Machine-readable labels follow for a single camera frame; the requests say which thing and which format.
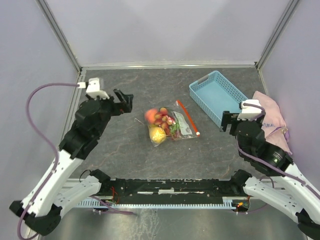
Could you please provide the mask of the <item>orange pink peach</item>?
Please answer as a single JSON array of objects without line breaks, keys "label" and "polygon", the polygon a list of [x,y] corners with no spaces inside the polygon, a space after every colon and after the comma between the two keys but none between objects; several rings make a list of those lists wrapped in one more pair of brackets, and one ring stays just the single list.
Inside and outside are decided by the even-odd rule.
[{"label": "orange pink peach", "polygon": [[158,112],[156,108],[149,109],[145,112],[144,117],[149,124],[154,124],[156,121],[155,115]]}]

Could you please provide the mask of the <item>red strawberry bunch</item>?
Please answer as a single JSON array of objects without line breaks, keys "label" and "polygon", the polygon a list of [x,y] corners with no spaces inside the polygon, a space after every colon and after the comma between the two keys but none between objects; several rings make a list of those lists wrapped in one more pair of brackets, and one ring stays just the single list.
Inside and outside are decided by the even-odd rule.
[{"label": "red strawberry bunch", "polygon": [[169,110],[165,107],[161,107],[155,114],[154,125],[161,127],[163,130],[169,130],[175,122],[174,118],[169,115]]}]

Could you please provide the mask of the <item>yellow mango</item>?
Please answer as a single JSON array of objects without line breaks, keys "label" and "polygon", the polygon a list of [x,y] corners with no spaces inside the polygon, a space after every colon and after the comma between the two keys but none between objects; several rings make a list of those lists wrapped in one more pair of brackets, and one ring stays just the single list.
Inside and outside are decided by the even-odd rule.
[{"label": "yellow mango", "polygon": [[167,135],[161,127],[156,126],[149,128],[149,138],[151,142],[157,146],[167,139]]}]

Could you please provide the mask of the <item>clear orange zip top bag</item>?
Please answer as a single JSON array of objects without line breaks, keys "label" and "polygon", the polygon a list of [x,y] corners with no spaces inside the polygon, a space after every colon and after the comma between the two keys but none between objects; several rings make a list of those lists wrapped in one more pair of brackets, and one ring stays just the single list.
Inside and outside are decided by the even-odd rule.
[{"label": "clear orange zip top bag", "polygon": [[200,136],[194,121],[181,101],[172,106],[151,108],[144,113],[149,139],[153,146],[159,146],[166,140],[178,141]]}]

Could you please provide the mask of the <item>green grape bunch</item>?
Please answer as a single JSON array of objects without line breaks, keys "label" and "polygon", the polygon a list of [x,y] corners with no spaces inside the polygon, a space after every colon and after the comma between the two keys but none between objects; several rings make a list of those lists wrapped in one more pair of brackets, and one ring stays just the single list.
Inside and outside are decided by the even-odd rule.
[{"label": "green grape bunch", "polygon": [[171,134],[178,133],[180,131],[180,124],[178,122],[175,122],[169,127],[169,129]]}]

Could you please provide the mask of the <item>purple grape bunch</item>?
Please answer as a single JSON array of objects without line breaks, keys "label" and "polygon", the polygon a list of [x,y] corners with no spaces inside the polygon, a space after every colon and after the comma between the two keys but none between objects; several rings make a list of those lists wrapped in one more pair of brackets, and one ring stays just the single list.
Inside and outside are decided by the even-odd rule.
[{"label": "purple grape bunch", "polygon": [[170,135],[173,140],[181,139],[183,137],[180,129],[171,129]]}]

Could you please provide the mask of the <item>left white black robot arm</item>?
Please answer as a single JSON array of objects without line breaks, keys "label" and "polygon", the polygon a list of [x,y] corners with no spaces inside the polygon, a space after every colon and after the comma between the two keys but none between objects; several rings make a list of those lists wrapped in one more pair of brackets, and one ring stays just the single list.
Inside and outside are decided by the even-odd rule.
[{"label": "left white black robot arm", "polygon": [[58,148],[54,148],[51,166],[36,187],[22,200],[15,200],[9,209],[37,235],[47,236],[60,223],[63,216],[82,200],[95,195],[106,195],[111,189],[111,178],[99,169],[72,189],[60,194],[61,188],[73,171],[80,166],[90,152],[98,145],[111,117],[130,113],[133,108],[133,94],[113,91],[118,98],[102,91],[93,97],[86,94],[75,112],[70,130],[65,134]]}]

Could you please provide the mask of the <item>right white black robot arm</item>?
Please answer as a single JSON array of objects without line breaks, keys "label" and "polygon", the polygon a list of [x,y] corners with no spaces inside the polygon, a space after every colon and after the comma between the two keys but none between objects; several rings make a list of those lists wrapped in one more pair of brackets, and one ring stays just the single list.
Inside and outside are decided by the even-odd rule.
[{"label": "right white black robot arm", "polygon": [[286,214],[306,236],[320,238],[320,192],[301,173],[293,159],[280,147],[267,142],[262,130],[264,114],[255,120],[241,119],[239,114],[223,111],[220,130],[230,125],[239,155],[258,172],[281,184],[285,195],[263,184],[254,177],[246,181],[236,178],[229,183],[236,196],[252,195]]}]

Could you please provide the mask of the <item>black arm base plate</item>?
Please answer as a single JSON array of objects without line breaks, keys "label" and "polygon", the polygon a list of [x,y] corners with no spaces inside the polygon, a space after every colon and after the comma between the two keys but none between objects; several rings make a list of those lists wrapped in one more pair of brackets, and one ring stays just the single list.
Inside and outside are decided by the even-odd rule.
[{"label": "black arm base plate", "polygon": [[123,179],[103,183],[95,195],[106,199],[116,197],[119,204],[187,205],[221,204],[223,197],[246,199],[244,182],[231,178],[218,179]]}]

